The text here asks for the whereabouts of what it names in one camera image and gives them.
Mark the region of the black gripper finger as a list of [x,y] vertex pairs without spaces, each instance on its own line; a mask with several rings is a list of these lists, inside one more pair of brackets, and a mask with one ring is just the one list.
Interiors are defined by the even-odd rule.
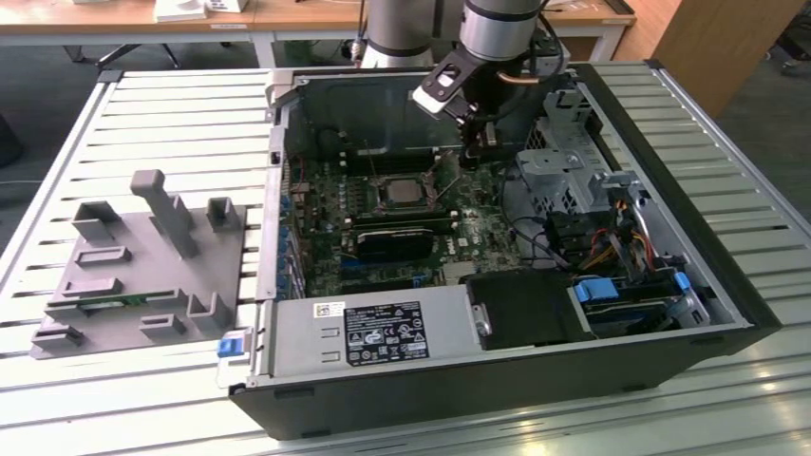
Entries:
[[494,122],[471,122],[460,127],[463,152],[460,166],[474,169],[480,164],[492,162],[500,151],[500,134]]

